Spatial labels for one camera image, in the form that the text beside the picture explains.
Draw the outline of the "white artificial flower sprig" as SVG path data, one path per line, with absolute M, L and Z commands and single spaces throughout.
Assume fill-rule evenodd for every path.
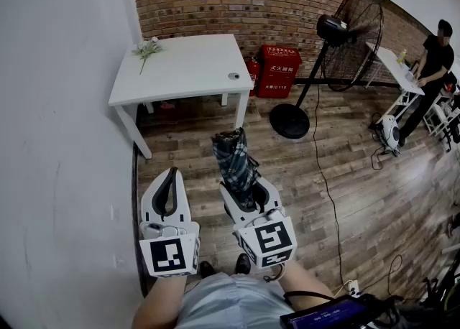
M 132 50 L 132 54 L 137 56 L 142 61 L 142 66 L 139 74 L 142 74 L 144 65 L 147 59 L 155 54 L 163 51 L 163 46 L 157 37 L 151 37 L 149 40 L 144 40 L 137 44 L 136 48 Z

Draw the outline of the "white stool frame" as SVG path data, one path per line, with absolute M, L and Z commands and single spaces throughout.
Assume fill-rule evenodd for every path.
M 460 94 L 438 96 L 423 120 L 429 135 L 437 136 L 450 152 L 453 143 L 460 143 Z

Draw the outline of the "red fire extinguisher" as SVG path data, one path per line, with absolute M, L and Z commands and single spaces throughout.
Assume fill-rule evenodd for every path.
M 249 92 L 250 96 L 255 95 L 257 83 L 260 75 L 260 64 L 256 57 L 249 57 L 245 60 L 249 76 L 252 80 L 252 89 Z

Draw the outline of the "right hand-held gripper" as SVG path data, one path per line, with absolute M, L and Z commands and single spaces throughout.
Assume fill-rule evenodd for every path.
M 256 207 L 244 207 L 224 182 L 219 185 L 224 209 L 234 222 L 234 235 L 256 269 L 268 269 L 292 259 L 297 240 L 285 215 L 278 189 L 263 177 L 252 186 Z M 263 213 L 257 216 L 257 210 Z

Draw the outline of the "person's right forearm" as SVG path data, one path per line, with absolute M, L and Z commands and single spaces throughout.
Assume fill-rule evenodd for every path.
M 278 282 L 284 293 L 302 291 L 319 295 L 319 297 L 311 295 L 291 296 L 289 298 L 290 305 L 295 311 L 306 310 L 321 305 L 333 298 L 333 293 L 324 283 L 292 259 L 285 262 L 284 274 Z

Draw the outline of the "black tablet with screen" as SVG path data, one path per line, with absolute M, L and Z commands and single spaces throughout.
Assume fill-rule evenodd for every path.
M 377 310 L 349 295 L 280 317 L 283 329 L 362 329 Z

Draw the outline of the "person's black right shoe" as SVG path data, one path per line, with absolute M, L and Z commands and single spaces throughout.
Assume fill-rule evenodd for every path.
M 246 253 L 242 253 L 238 256 L 235 266 L 235 274 L 248 275 L 251 272 L 251 261 Z

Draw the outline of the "person's black shoe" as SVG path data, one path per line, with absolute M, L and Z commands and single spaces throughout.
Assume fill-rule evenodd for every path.
M 235 274 L 248 275 L 251 272 L 251 261 L 246 253 L 242 253 L 238 256 L 235 266 Z
M 202 261 L 200 263 L 199 272 L 202 279 L 205 279 L 206 277 L 212 276 L 216 273 L 215 269 L 207 261 Z

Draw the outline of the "white side table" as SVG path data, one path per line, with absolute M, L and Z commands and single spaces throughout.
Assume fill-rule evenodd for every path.
M 370 50 L 374 51 L 379 63 L 365 85 L 365 88 L 369 87 L 376 74 L 380 71 L 380 68 L 384 66 L 400 87 L 400 95 L 384 115 L 391 114 L 393 108 L 401 108 L 401 112 L 395 117 L 395 120 L 397 120 L 419 96 L 424 95 L 424 92 L 422 88 L 418 86 L 417 81 L 414 79 L 408 67 L 397 61 L 397 56 L 394 52 L 383 47 L 376 48 L 376 46 L 370 42 L 367 42 L 367 46 Z

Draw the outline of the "black standing fan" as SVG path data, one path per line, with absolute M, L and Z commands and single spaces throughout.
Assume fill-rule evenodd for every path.
M 310 119 L 301 104 L 316 79 L 334 92 L 362 80 L 380 47 L 383 23 L 381 0 L 343 0 L 334 15 L 319 17 L 317 35 L 323 46 L 297 103 L 282 103 L 270 112 L 270 124 L 279 135 L 300 139 L 308 133 Z

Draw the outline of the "person's black left shoe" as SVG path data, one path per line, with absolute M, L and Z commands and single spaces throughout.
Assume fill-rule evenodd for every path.
M 206 277 L 212 276 L 216 273 L 215 269 L 207 261 L 202 261 L 200 263 L 199 272 L 202 279 L 205 279 Z

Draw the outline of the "person's light grey shirt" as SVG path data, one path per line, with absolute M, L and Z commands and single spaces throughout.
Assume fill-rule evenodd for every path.
M 294 310 L 278 283 L 217 273 L 186 292 L 175 329 L 281 329 Z

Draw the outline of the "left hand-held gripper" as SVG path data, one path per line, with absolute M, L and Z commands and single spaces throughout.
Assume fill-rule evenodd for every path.
M 152 181 L 141 198 L 141 214 L 143 221 L 190 221 L 188 197 L 178 168 L 168 168 Z M 200 226 L 196 222 L 184 226 L 143 222 L 140 231 L 143 239 L 139 245 L 150 276 L 167 278 L 197 273 Z

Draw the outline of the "red fire extinguisher box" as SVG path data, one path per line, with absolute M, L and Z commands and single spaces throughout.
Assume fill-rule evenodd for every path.
M 263 45 L 258 98 L 287 98 L 302 63 L 297 49 Z

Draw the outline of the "plaid umbrella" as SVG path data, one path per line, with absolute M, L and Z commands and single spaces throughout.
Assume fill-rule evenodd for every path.
M 242 127 L 221 132 L 211 138 L 224 184 L 236 196 L 243 209 L 255 207 L 252 188 L 261 177 L 259 164 L 248 153 Z

